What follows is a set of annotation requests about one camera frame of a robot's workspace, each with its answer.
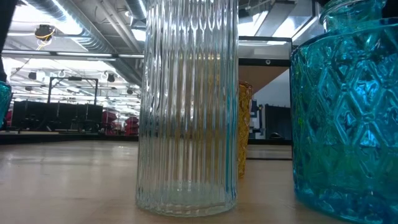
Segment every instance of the amber glass vase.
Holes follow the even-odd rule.
[[[251,109],[252,96],[253,96],[253,87],[246,82],[239,81],[239,124],[238,124],[239,178],[242,178],[244,176],[244,170],[246,166],[246,151],[249,139],[250,109]]]

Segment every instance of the glass rim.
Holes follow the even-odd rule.
[[[342,7],[342,6],[349,6],[352,4],[356,4],[359,2],[371,2],[373,1],[374,3],[376,2],[381,2],[382,8],[386,5],[386,0],[331,0],[328,3],[325,4],[323,7],[323,11],[320,14],[319,17],[319,22],[321,24],[325,23],[327,15],[329,15],[331,12],[335,11],[336,9]]]

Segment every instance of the clear glass vase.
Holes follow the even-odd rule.
[[[0,128],[11,100],[11,87],[0,81]]]
[[[236,202],[238,5],[148,2],[138,206],[203,216]]]
[[[327,33],[292,55],[297,197],[360,223],[398,223],[398,19],[331,0]]]

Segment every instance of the ceiling light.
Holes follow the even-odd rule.
[[[64,78],[66,76],[65,72],[62,70],[60,73],[58,73],[58,77]]]
[[[50,25],[41,24],[39,25],[39,28],[36,29],[35,36],[39,40],[48,41],[51,40],[54,32],[55,32],[54,28],[51,27]]]
[[[134,34],[134,37],[138,40],[138,41],[145,41],[146,35],[145,35],[145,31],[143,30],[137,30],[137,29],[131,29],[132,33]]]
[[[108,82],[114,82],[115,81],[115,79],[114,79],[114,74],[108,74],[108,79],[107,79],[107,81]]]
[[[127,94],[128,94],[128,95],[132,95],[132,94],[133,94],[132,88],[128,88],[128,89],[127,89]]]
[[[116,87],[110,87],[110,86],[99,86],[99,90],[116,90]]]
[[[28,78],[30,78],[31,80],[36,80],[36,78],[37,78],[37,73],[35,73],[35,72],[29,72]]]
[[[116,58],[87,58],[90,61],[104,61],[104,62],[114,62]]]
[[[111,54],[97,54],[97,53],[80,53],[80,52],[58,52],[60,56],[76,56],[76,57],[112,57]]]
[[[30,36],[30,35],[35,35],[35,33],[21,32],[21,31],[10,31],[7,33],[7,36],[10,36],[10,37],[25,37],[25,36]]]
[[[15,55],[50,55],[50,52],[42,52],[42,51],[37,51],[37,50],[3,50],[1,54],[6,55],[6,54],[13,54],[14,57]]]
[[[144,58],[143,54],[119,54],[121,58]]]

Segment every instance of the textured blue glass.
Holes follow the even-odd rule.
[[[8,103],[11,97],[11,87],[2,81],[0,81],[0,126],[2,120],[6,115],[6,109],[8,108]]]
[[[339,218],[398,223],[398,19],[339,29],[334,10],[329,32],[292,55],[295,192]]]

